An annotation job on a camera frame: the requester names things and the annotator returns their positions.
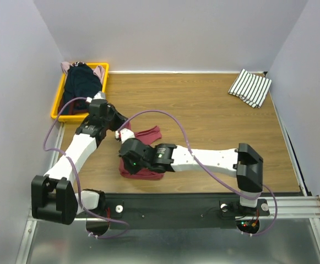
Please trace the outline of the maroon tank top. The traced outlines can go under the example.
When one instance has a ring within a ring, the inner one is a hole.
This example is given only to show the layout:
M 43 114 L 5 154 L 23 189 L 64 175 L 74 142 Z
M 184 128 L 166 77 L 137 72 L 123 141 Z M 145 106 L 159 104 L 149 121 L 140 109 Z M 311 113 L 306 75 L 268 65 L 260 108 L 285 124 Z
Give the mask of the maroon tank top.
M 135 132 L 134 134 L 136 139 L 140 140 L 146 145 L 150 145 L 162 138 L 160 128 L 157 125 L 148 130 Z M 120 159 L 118 170 L 122 177 L 137 180 L 161 180 L 165 175 L 164 173 L 152 172 L 146 168 L 141 169 L 136 174 L 130 174 L 130 172 L 125 169 L 122 159 Z

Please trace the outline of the black white striped tank top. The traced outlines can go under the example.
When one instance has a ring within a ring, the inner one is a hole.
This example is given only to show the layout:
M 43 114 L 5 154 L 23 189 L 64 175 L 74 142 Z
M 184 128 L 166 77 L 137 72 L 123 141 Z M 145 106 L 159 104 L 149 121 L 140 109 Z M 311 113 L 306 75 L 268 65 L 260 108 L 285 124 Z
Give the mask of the black white striped tank top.
M 271 84 L 270 79 L 242 69 L 228 94 L 238 97 L 252 108 L 261 108 Z

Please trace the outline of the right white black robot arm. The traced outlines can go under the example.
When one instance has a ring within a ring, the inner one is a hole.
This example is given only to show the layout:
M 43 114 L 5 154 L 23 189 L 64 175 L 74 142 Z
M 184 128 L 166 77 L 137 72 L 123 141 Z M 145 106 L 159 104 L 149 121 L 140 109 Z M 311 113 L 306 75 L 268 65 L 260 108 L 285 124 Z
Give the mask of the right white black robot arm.
M 215 178 L 221 173 L 236 178 L 240 198 L 238 211 L 253 212 L 263 191 L 263 158 L 249 144 L 227 150 L 200 150 L 175 144 L 154 147 L 138 139 L 122 143 L 119 155 L 125 169 L 134 175 L 142 169 L 155 173 L 205 171 Z

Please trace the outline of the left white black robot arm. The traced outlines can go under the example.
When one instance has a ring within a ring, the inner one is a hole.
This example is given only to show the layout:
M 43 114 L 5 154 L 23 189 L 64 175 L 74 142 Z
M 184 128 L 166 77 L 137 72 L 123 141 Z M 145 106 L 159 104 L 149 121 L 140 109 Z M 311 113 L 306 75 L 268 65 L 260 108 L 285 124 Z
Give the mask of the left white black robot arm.
M 82 212 L 102 216 L 106 210 L 105 194 L 82 190 L 78 173 L 89 156 L 97 150 L 107 131 L 118 130 L 127 120 L 104 98 L 88 98 L 89 114 L 76 129 L 66 151 L 44 175 L 31 182 L 31 212 L 36 219 L 71 224 Z

